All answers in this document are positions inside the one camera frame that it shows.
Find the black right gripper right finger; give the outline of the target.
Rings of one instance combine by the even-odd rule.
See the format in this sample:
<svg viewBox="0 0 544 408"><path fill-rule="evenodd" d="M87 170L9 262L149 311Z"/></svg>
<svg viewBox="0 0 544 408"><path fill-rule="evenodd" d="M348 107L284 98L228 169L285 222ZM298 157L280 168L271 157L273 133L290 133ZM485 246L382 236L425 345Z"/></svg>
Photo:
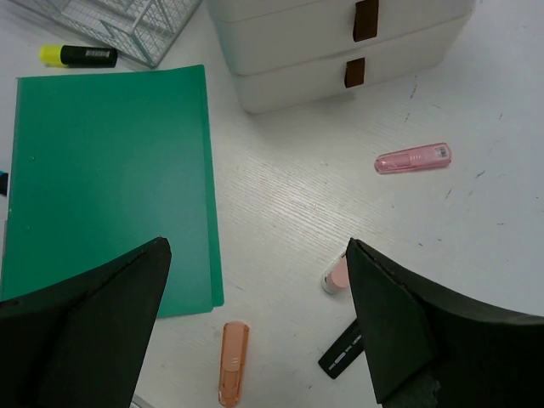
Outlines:
<svg viewBox="0 0 544 408"><path fill-rule="evenodd" d="M384 407L540 407L543 319L472 299L351 240L348 277Z"/></svg>

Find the pink highlighter marker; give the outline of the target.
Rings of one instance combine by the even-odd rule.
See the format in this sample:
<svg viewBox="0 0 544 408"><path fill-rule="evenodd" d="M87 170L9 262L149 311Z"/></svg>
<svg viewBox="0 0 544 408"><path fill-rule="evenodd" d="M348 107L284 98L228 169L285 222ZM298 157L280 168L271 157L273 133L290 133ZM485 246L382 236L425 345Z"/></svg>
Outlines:
<svg viewBox="0 0 544 408"><path fill-rule="evenodd" d="M365 350L358 322L354 320L318 361L331 379L338 378Z"/></svg>

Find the yellow highlighter marker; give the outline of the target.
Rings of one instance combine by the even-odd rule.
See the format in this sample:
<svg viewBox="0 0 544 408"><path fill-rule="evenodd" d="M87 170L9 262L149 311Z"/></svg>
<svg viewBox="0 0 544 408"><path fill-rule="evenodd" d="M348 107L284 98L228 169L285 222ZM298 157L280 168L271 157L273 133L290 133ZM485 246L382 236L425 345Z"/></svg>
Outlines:
<svg viewBox="0 0 544 408"><path fill-rule="evenodd" d="M118 52L114 48L72 45L43 45L39 50L42 63L54 67L113 68Z"/></svg>

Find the white drawer cabinet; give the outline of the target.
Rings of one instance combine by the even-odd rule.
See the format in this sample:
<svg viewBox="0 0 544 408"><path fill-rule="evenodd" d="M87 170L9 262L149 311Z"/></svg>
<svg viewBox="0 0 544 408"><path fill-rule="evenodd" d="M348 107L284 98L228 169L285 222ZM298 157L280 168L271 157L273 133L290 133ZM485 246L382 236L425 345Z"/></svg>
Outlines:
<svg viewBox="0 0 544 408"><path fill-rule="evenodd" d="M439 64L474 1L210 1L242 108L252 114Z"/></svg>

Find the green plastic folder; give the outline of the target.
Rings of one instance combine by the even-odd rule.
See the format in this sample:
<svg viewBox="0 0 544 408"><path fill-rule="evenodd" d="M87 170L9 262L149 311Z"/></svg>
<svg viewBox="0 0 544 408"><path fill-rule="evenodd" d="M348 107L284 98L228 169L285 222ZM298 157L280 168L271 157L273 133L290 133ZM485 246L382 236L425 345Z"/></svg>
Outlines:
<svg viewBox="0 0 544 408"><path fill-rule="evenodd" d="M20 78L9 182L2 299L163 237L159 316L224 304L202 65Z"/></svg>

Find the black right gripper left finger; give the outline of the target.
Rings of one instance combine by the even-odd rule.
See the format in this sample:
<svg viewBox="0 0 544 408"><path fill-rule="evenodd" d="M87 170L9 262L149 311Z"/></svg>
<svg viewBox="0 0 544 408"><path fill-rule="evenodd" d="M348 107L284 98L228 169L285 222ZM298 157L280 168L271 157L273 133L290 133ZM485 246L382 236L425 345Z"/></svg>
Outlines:
<svg viewBox="0 0 544 408"><path fill-rule="evenodd" d="M1 303L3 407L129 407L172 253L157 237Z"/></svg>

